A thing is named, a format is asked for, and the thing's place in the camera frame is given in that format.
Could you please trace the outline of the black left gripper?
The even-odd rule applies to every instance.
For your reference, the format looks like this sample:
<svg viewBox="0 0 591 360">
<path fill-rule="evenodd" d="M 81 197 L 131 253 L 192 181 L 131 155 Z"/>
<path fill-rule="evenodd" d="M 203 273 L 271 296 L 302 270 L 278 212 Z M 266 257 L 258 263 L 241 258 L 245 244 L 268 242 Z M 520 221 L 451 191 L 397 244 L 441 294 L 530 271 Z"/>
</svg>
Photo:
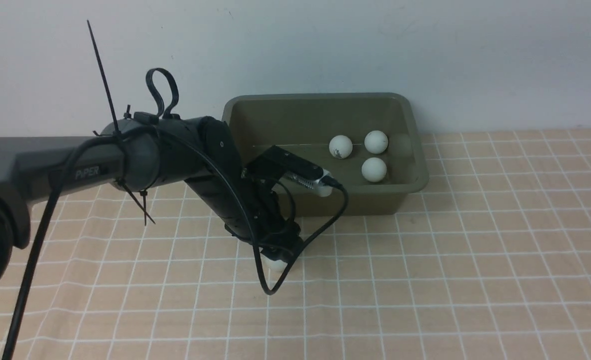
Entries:
<svg viewBox="0 0 591 360">
<path fill-rule="evenodd" d="M 230 235 L 257 245 L 265 260 L 289 264 L 299 257 L 304 241 L 289 190 L 289 214 L 284 217 L 277 193 L 244 172 L 230 175 L 229 181 L 215 172 L 199 172 L 190 177 L 190 188 L 222 219 Z"/>
</svg>

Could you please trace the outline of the left robot arm black grey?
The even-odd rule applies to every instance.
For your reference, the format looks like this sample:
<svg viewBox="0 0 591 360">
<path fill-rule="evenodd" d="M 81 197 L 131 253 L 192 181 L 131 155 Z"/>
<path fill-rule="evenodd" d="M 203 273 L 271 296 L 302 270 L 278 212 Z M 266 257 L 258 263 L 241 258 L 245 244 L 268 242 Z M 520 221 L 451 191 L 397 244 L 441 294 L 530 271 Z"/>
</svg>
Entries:
<svg viewBox="0 0 591 360">
<path fill-rule="evenodd" d="M 30 243 L 31 208 L 53 191 L 73 194 L 111 184 L 133 193 L 185 182 L 222 219 L 230 235 L 289 263 L 302 248 L 300 227 L 284 218 L 271 167 L 247 172 L 224 121 L 205 116 L 118 121 L 94 137 L 0 137 L 0 280 L 13 248 Z"/>
</svg>

